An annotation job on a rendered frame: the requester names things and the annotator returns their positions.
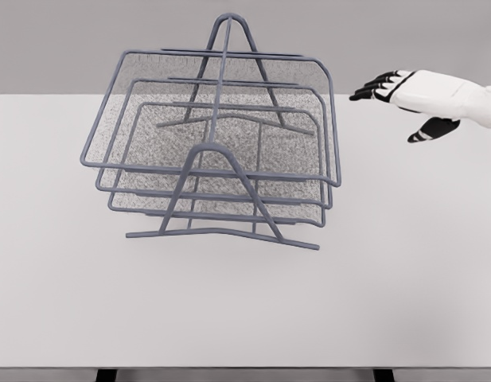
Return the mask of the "medium grey mesh tray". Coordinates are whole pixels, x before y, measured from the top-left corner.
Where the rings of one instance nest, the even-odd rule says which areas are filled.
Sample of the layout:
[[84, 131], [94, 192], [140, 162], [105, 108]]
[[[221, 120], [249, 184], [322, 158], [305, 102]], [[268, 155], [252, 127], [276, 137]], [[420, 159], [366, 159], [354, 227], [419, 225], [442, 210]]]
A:
[[181, 170], [183, 211], [326, 209], [340, 181], [333, 99], [293, 84], [132, 80], [102, 106], [86, 160], [121, 208], [164, 210]]

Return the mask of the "small grey mesh tray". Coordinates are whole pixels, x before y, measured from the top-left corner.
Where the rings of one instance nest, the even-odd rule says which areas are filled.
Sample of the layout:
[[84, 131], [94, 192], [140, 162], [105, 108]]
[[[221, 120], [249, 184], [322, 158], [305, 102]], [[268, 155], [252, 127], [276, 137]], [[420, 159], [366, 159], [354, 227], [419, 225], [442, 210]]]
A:
[[[118, 146], [101, 184], [121, 212], [162, 216], [187, 154], [207, 140], [213, 110], [179, 103], [142, 103], [119, 126]], [[276, 224], [321, 225], [331, 192], [325, 131], [317, 112], [270, 107], [217, 111], [215, 142], [236, 157]], [[218, 153], [198, 155], [174, 217], [264, 224], [232, 167]]]

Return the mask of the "large grey mesh tray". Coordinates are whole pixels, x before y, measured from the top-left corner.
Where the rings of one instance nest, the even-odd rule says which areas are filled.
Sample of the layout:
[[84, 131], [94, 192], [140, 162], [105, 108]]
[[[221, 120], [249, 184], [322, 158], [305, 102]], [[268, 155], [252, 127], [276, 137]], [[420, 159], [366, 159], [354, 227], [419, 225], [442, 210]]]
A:
[[[99, 163], [86, 160], [88, 148], [95, 135], [95, 123], [99, 118], [102, 106], [115, 88], [128, 85], [132, 80], [167, 80], [169, 78], [189, 81], [206, 81], [219, 79], [222, 51], [214, 50], [177, 50], [159, 51], [126, 51], [120, 57], [109, 88], [103, 98], [95, 122], [80, 155], [82, 165], [96, 168]], [[228, 52], [225, 61], [223, 83], [236, 81], [243, 84], [259, 83], [267, 86], [273, 84], [293, 84], [312, 87], [321, 94], [330, 95], [333, 99], [332, 78], [326, 67], [317, 59], [299, 55], [266, 54], [257, 52]], [[336, 119], [333, 111], [334, 134], [337, 144], [337, 160], [341, 184], [341, 169], [338, 153]]]

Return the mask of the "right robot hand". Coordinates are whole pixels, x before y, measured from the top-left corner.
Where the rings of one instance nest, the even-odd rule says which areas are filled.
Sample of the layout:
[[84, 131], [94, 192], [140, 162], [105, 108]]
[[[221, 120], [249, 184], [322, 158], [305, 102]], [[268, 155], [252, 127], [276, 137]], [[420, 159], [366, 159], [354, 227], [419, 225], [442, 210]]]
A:
[[379, 75], [358, 88], [351, 101], [390, 103], [429, 119], [407, 141], [435, 140], [455, 131], [467, 117], [466, 104], [479, 86], [469, 80], [428, 70], [396, 70]]

